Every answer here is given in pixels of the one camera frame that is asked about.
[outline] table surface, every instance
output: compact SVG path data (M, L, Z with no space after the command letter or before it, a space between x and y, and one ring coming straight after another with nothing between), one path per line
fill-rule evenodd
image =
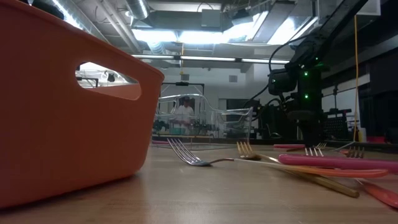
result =
M204 160L237 157L231 149L195 151ZM277 156L267 146L253 147ZM388 158L388 154L366 154ZM352 179L339 179L359 187ZM373 179L398 192L398 176ZM0 211L0 223L396 223L398 210L365 192L351 198L299 177L238 162L184 164L152 146L133 177Z

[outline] white shirt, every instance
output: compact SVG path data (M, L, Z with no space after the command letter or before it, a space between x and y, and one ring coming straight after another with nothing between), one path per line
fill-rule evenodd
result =
M178 107L175 114L177 114L175 117L175 119L177 121L190 122L192 120L192 118L190 118L189 116L194 116L195 112L193 112L192 107L190 107L190 106L184 107L184 105L181 105L180 107ZM175 128L184 128L184 129L186 129L186 131L188 129L188 127L184 124L174 124L174 127Z

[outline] wooden table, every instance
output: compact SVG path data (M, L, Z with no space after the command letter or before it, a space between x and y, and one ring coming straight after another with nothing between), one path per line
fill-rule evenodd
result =
M258 149L277 156L264 146ZM209 160L237 156L235 148L195 154ZM356 185L351 179L343 181ZM374 182L398 191L395 175ZM398 211L366 193L350 198L255 164L192 167L178 160L171 149L157 147L149 149L144 167L134 177L0 211L1 224L397 221Z

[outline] orange plastic basket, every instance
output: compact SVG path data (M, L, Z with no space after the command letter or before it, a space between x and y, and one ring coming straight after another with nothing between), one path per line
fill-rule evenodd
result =
M133 175L144 163L162 73L56 17L0 0L0 208ZM83 89L93 62L139 85Z

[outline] black machine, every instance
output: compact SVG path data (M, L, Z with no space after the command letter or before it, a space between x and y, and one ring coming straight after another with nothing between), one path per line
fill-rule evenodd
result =
M305 144L309 147L321 141L322 126L325 116L322 111L321 73L328 70L322 59L329 51L333 40L365 5L368 0L342 0L326 22L309 35L299 39L295 54L283 69L272 70L269 64L269 93L281 96L282 93L294 91L291 95L295 101L293 108L287 108L287 117L296 121L302 130ZM281 47L294 42L291 40Z

